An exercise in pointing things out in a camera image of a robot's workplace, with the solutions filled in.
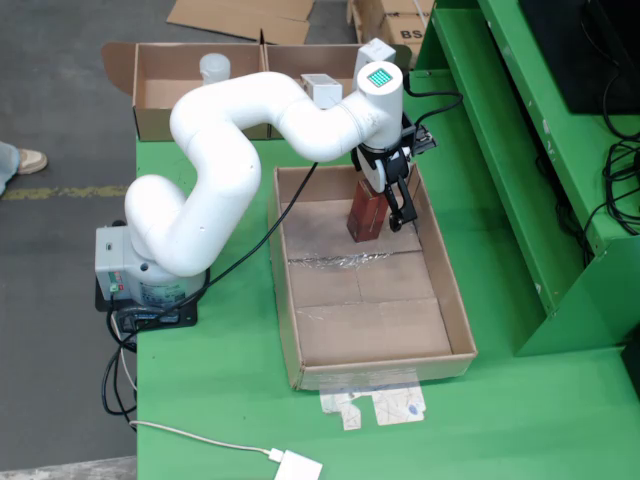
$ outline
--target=brown block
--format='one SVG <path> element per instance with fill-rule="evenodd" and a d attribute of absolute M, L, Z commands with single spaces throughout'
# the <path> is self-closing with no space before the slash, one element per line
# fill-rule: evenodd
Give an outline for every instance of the brown block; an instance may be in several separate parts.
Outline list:
<path fill-rule="evenodd" d="M 366 179 L 356 186 L 347 229 L 356 242 L 375 240 L 380 235 L 389 204 L 383 193 L 376 192 Z"/>

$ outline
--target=pant leg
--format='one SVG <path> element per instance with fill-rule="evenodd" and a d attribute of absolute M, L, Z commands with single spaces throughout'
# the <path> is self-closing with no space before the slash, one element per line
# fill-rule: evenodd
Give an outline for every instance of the pant leg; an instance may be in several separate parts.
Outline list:
<path fill-rule="evenodd" d="M 13 145 L 0 142 L 0 195 L 4 193 L 7 182 L 18 171 L 20 152 Z"/>

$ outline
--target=white bottle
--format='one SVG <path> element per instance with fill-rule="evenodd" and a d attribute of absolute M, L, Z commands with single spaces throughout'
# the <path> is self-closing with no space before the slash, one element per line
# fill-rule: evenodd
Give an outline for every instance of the white bottle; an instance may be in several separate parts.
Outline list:
<path fill-rule="evenodd" d="M 231 62 L 220 53 L 209 53 L 200 59 L 200 74 L 204 85 L 231 78 Z"/>

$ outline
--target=computer monitor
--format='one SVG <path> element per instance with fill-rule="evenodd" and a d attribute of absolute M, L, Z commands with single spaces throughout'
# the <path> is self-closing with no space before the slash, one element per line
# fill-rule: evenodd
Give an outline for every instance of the computer monitor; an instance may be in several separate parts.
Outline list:
<path fill-rule="evenodd" d="M 607 111 L 640 113 L 640 42 L 634 41 L 640 0 L 520 0 L 520 5 L 570 111 L 602 113 L 604 89 L 619 71 Z"/>

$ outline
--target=gray floor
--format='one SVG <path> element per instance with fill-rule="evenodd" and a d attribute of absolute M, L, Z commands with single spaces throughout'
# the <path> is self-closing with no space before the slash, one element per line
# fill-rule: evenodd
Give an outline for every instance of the gray floor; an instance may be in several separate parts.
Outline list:
<path fill-rule="evenodd" d="M 124 189 L 64 189 L 134 177 L 130 99 L 104 75 L 105 42 L 239 41 L 166 24 L 173 2 L 0 1 L 0 139 L 50 159 L 0 199 L 0 471 L 135 454 L 101 408 L 113 343 L 92 305 L 94 230 L 122 218 Z M 318 1 L 308 43 L 355 41 L 345 2 Z"/>

